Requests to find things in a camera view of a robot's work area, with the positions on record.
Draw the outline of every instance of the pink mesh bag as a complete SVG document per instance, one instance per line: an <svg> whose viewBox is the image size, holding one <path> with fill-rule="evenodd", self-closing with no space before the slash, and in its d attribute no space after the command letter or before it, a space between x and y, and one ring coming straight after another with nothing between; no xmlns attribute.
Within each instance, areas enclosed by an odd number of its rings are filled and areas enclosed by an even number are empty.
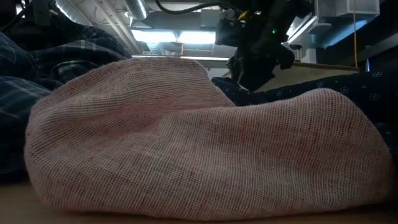
<svg viewBox="0 0 398 224"><path fill-rule="evenodd" d="M327 89L235 107L191 60L112 63L33 108L25 159L43 203L81 212L240 220L390 197L391 155Z"/></svg>

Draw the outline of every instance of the patterned navy cloth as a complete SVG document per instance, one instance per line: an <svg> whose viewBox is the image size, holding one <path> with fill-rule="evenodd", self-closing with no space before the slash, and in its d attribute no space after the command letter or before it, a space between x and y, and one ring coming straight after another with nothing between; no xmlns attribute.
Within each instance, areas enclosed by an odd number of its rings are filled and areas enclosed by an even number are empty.
<svg viewBox="0 0 398 224"><path fill-rule="evenodd" d="M107 63L131 58L116 39L83 27L76 41L26 52L0 32L0 182L24 173L30 109L69 80Z"/></svg>
<svg viewBox="0 0 398 224"><path fill-rule="evenodd" d="M251 93L230 78L213 78L236 106L260 105L299 96L316 88L329 88L347 96L377 127L390 148L398 168L398 72L357 73L322 78L285 86L275 90Z"/></svg>

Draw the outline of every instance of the duct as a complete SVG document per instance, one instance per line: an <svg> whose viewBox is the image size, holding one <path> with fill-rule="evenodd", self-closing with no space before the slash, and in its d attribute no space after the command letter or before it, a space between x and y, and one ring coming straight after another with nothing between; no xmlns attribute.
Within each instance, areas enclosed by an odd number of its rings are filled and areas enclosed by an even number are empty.
<svg viewBox="0 0 398 224"><path fill-rule="evenodd" d="M113 20L110 18L108 13L105 11L105 9L102 7L101 3L98 2L97 0L91 0L93 4L98 8L100 13L102 13L105 17L105 19L109 22L109 24L112 26L112 28L118 33L120 38L122 38L123 42L127 45L127 48L129 49L130 53L136 54L140 53L137 51L136 47L132 44L132 42L129 41L129 39L125 36L123 31L119 29L119 27L113 22Z"/></svg>
<svg viewBox="0 0 398 224"><path fill-rule="evenodd" d="M130 40L130 42L133 44L135 51L139 54L142 53L142 50L137 42L137 40L134 38L132 35L131 30L127 29L126 26L124 25L124 22L120 19L119 15L117 12L114 10L114 8L109 4L108 0L102 0L102 4L105 6L105 8L109 11L109 14L112 16L114 20L119 24L119 27L122 29L124 34L127 36L127 38Z"/></svg>
<svg viewBox="0 0 398 224"><path fill-rule="evenodd" d="M80 10L77 9L69 0L55 0L55 3L61 12L64 13L71 21L85 26L93 26Z"/></svg>
<svg viewBox="0 0 398 224"><path fill-rule="evenodd" d="M362 62L363 60L366 60L367 58L374 57L378 54L381 54L389 49L393 49L394 47L398 46L398 34L394 34L379 43L361 51L358 52L358 61ZM351 65L354 61L354 56L347 58L346 60L342 61L339 63L339 65Z"/></svg>
<svg viewBox="0 0 398 224"><path fill-rule="evenodd" d="M124 0L124 4L130 16L137 20L143 20L149 15L149 8L145 0Z"/></svg>
<svg viewBox="0 0 398 224"><path fill-rule="evenodd" d="M357 0L357 30L380 14L379 0ZM289 44L307 48L335 45L354 32L354 0L314 0L314 13L304 20L295 19Z"/></svg>
<svg viewBox="0 0 398 224"><path fill-rule="evenodd" d="M152 55L166 55L166 51L162 43L147 43Z"/></svg>

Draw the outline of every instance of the black machinery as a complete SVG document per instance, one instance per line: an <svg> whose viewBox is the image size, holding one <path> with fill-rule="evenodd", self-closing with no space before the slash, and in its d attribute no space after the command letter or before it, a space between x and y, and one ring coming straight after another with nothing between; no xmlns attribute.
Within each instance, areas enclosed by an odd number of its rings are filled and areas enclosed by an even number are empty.
<svg viewBox="0 0 398 224"><path fill-rule="evenodd" d="M223 9L216 30L216 44L237 47L227 66L232 78L254 91L274 77L275 66L288 69L294 54L282 43L296 17L304 18L312 11L308 0L223 0L202 4L182 11L170 11L156 0L159 8L170 14L183 14L205 7Z"/></svg>
<svg viewBox="0 0 398 224"><path fill-rule="evenodd" d="M17 13L16 6L21 8ZM55 0L1 0L0 31L24 50L40 50L75 40L82 26L69 20Z"/></svg>

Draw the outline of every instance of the blue plaid cloth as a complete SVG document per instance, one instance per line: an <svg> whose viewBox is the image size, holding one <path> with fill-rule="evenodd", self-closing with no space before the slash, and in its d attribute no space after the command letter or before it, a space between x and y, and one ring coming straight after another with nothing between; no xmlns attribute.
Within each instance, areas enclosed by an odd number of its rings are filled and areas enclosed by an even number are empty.
<svg viewBox="0 0 398 224"><path fill-rule="evenodd" d="M0 32L0 182L24 171L30 109L37 100L92 69L131 58L114 37L84 27L76 41L27 52Z"/></svg>

